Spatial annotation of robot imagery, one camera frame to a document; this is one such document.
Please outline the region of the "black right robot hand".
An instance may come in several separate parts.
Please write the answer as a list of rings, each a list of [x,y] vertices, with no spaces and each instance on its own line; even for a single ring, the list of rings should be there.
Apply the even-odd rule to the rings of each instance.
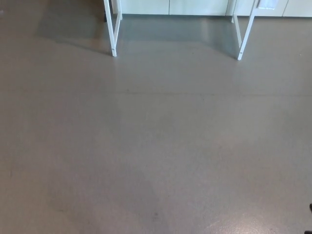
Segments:
[[[312,212],[312,204],[309,205],[310,211]],[[312,230],[306,230],[304,231],[304,234],[312,234]]]

